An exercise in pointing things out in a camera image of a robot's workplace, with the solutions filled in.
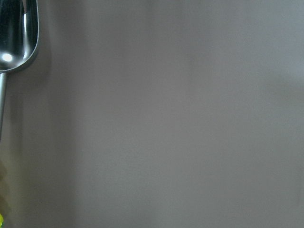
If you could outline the steel ice scoop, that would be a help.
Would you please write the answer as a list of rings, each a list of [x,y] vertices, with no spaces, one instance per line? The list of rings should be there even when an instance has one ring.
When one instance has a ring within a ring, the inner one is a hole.
[[[3,125],[8,74],[27,68],[39,44],[37,0],[0,2],[0,124]]]

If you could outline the yellow lemon near scoop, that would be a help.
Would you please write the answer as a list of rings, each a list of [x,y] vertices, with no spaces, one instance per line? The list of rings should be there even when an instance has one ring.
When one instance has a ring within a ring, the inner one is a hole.
[[[3,228],[3,222],[4,222],[4,218],[3,218],[3,216],[0,214],[0,228]]]

